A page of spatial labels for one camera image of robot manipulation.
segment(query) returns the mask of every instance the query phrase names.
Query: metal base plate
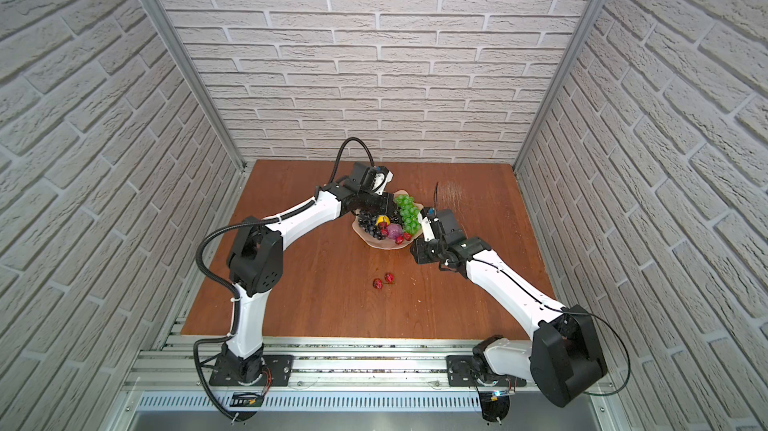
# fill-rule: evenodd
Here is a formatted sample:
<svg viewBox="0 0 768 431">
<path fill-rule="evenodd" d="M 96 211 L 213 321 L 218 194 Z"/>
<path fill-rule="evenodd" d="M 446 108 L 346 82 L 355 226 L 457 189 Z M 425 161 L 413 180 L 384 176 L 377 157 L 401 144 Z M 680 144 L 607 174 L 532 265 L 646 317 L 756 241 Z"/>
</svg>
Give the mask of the metal base plate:
<svg viewBox="0 0 768 431">
<path fill-rule="evenodd" d="M 467 386 L 483 386 L 484 383 L 479 383 L 475 377 L 478 372 L 471 366 L 472 357 L 463 355 L 448 355 L 446 356 L 446 368 L 448 369 L 448 386 L 450 387 L 467 387 Z M 499 383 L 500 386 L 507 386 L 507 376 L 491 375 L 494 380 L 503 381 Z M 508 377 L 511 380 L 512 386 L 516 388 L 522 388 L 525 386 L 526 381 L 523 378 L 514 376 Z M 485 386 L 494 386 L 492 383 L 485 383 Z"/>
<path fill-rule="evenodd" d="M 235 376 L 231 376 L 228 369 L 221 366 L 221 356 L 216 358 L 216 364 L 214 365 L 214 371 L 210 374 L 210 380 L 208 384 L 211 386 L 245 386 L 237 382 Z M 266 367 L 272 372 L 272 386 L 273 387 L 285 387 L 288 386 L 288 379 L 290 378 L 291 368 L 293 367 L 293 355 L 290 354 L 265 354 L 264 363 Z M 247 386 L 264 386 L 266 384 L 266 376 L 261 375 L 254 382 Z"/>
</svg>

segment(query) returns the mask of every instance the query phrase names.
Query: wooden tabletop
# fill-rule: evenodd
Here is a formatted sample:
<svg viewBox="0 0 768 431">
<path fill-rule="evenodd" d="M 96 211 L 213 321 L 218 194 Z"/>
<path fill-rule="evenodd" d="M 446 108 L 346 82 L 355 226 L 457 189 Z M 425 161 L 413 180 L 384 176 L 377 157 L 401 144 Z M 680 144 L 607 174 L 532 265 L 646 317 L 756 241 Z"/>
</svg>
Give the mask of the wooden tabletop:
<svg viewBox="0 0 768 431">
<path fill-rule="evenodd" d="M 531 284 L 554 296 L 544 272 L 512 168 L 506 165 L 383 163 L 394 178 L 390 192 L 404 189 L 426 206 L 440 182 L 440 208 L 453 210 L 467 237 L 479 236 Z M 343 162 L 337 176 L 349 174 Z M 312 196 L 326 182 L 331 162 L 258 161 L 230 223 L 247 216 L 275 215 Z M 437 264 L 417 265 L 408 247 L 381 251 L 354 231 L 348 214 L 305 234 L 284 255 L 284 272 L 266 305 L 265 336 L 393 337 L 483 340 L 501 334 L 528 336 L 489 294 Z M 235 232 L 224 235 L 211 270 L 228 277 L 225 258 Z M 395 283 L 376 290 L 384 273 Z M 225 335 L 230 294 L 206 280 L 182 334 Z"/>
</svg>

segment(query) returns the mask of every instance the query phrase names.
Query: brick wall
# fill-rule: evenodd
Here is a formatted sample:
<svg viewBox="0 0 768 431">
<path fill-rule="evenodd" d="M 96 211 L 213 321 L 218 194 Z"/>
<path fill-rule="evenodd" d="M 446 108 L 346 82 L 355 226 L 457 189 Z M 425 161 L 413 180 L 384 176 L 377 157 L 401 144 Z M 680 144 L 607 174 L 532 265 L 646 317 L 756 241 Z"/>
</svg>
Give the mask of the brick wall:
<svg viewBox="0 0 768 431">
<path fill-rule="evenodd" d="M 96 429 L 234 174 L 137 0 L 0 0 L 0 429 Z"/>
<path fill-rule="evenodd" d="M 586 0 L 162 2 L 248 161 L 511 162 Z"/>
<path fill-rule="evenodd" d="M 558 297 L 625 336 L 638 428 L 768 427 L 766 14 L 608 0 L 518 169 Z"/>
</svg>

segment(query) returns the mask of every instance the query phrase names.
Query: purple fruit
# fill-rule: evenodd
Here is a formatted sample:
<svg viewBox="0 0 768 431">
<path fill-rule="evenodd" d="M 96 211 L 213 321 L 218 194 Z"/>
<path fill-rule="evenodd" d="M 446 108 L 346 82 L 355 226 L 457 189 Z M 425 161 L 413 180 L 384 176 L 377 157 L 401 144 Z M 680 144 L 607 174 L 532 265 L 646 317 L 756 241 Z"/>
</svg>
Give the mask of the purple fruit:
<svg viewBox="0 0 768 431">
<path fill-rule="evenodd" d="M 387 237 L 392 240 L 396 240 L 399 236 L 402 236 L 402 226 L 392 223 L 386 227 L 388 232 Z"/>
</svg>

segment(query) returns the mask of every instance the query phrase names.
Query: fruit bowl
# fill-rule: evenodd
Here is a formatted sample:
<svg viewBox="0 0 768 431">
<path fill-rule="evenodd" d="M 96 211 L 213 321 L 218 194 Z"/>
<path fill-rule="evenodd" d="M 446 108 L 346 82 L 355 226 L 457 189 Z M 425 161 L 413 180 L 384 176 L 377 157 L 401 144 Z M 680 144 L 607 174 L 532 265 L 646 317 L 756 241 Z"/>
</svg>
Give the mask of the fruit bowl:
<svg viewBox="0 0 768 431">
<path fill-rule="evenodd" d="M 401 189 L 400 191 L 394 192 L 392 194 L 394 196 L 399 196 L 399 195 L 407 195 L 408 193 Z M 413 203 L 413 205 L 416 206 L 419 211 L 421 211 L 424 208 L 424 206 L 418 203 Z M 393 240 L 387 237 L 379 241 L 378 239 L 374 238 L 370 234 L 366 233 L 366 230 L 360 227 L 360 224 L 357 222 L 357 218 L 352 220 L 352 230 L 354 230 L 354 232 L 357 233 L 357 235 L 360 236 L 360 238 L 362 238 L 362 240 L 365 241 L 370 247 L 375 247 L 377 249 L 400 249 L 401 247 L 406 247 L 409 244 L 413 243 L 413 240 L 415 240 L 417 236 L 420 236 L 422 234 L 422 230 L 419 229 L 416 234 L 412 235 L 410 241 L 402 240 L 402 243 L 400 244 L 395 243 Z"/>
</svg>

